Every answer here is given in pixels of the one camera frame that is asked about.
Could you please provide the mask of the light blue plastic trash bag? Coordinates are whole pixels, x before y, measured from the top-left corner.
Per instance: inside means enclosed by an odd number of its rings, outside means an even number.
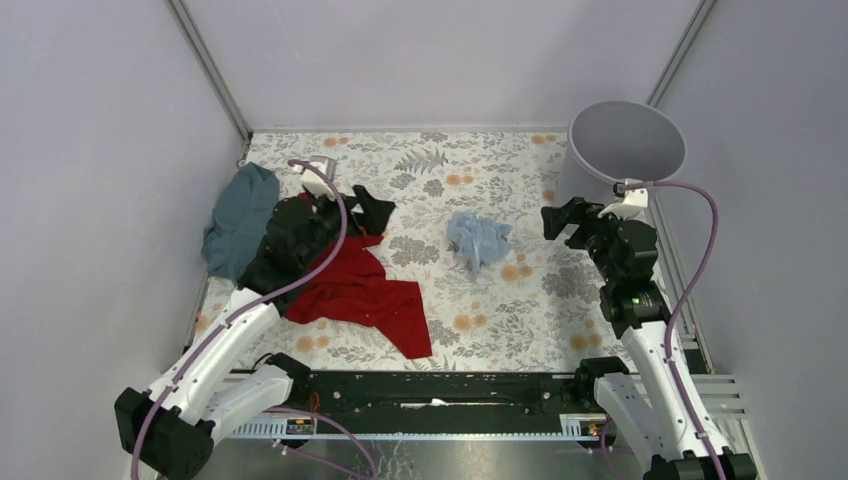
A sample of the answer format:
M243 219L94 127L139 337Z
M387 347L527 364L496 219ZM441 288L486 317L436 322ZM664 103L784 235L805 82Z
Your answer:
M475 212L455 212L446 227L446 237L456 255L467 261L473 278L482 267L504 259L512 250L509 235L513 226Z

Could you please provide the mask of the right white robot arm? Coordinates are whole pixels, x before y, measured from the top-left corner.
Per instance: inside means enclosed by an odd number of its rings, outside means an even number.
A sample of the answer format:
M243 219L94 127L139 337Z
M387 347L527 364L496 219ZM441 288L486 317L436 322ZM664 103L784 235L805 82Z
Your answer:
M755 479L752 457L736 453L698 395L653 268L656 230L581 197L541 210L544 236L575 231L565 244L589 255L604 284L604 319L634 363L635 381L617 357L586 359L575 372L575 402L604 410L630 445L646 479Z

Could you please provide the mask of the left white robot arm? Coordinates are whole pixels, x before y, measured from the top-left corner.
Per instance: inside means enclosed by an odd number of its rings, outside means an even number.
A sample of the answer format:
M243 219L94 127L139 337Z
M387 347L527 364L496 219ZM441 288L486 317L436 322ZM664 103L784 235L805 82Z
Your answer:
M282 407L302 415L316 407L313 372L286 354L271 355L234 386L219 386L343 242L383 234L395 208L362 185L350 196L307 193L275 205L256 256L213 325L147 389L126 388L116 399L132 478L147 466L169 479L192 479L221 440L261 412Z

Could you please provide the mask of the grey plastic trash bin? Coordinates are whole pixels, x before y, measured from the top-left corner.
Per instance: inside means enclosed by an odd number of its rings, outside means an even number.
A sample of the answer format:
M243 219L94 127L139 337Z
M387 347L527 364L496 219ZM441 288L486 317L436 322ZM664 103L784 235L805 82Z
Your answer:
M628 101L592 104L569 126L553 205L573 197L607 204L614 183L670 179L686 156L683 133L660 110Z

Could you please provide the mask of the red cloth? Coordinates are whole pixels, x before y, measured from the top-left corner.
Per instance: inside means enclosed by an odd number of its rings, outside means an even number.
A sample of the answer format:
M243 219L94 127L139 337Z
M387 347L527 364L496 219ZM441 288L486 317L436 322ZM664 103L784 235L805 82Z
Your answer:
M431 338L419 284L388 279L370 251L383 235L346 235L334 260L307 283L284 317L298 324L327 318L373 327L406 358L429 357Z

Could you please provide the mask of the floral patterned table mat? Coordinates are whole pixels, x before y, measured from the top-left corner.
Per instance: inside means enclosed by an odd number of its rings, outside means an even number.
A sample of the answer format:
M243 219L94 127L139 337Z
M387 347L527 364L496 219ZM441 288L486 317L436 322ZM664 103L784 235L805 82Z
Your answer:
M396 204L374 250L391 279L421 288L432 353L405 358L373 328L319 319L281 321L242 353L246 370L282 352L314 369L569 372L582 359L627 357L599 308L588 256L547 241L540 210L554 201L562 133L259 133L250 163L300 192L292 159L334 159L342 191L365 186ZM446 227L471 211L509 224L511 252L472 276Z

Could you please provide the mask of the teal grey cloth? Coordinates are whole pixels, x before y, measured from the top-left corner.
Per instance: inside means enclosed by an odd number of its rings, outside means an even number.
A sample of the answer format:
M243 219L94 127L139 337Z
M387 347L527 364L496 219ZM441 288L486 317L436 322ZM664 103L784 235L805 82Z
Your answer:
M273 171L251 162L237 170L213 209L212 225L204 231L201 254L209 276L238 280L256 256L279 198Z

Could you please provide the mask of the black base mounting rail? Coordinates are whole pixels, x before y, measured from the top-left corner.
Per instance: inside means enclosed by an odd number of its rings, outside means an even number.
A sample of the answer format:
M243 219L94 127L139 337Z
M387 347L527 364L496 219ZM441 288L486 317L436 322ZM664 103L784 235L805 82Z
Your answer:
M284 406L341 419L410 412L604 417L588 384L571 374L315 371L296 379Z

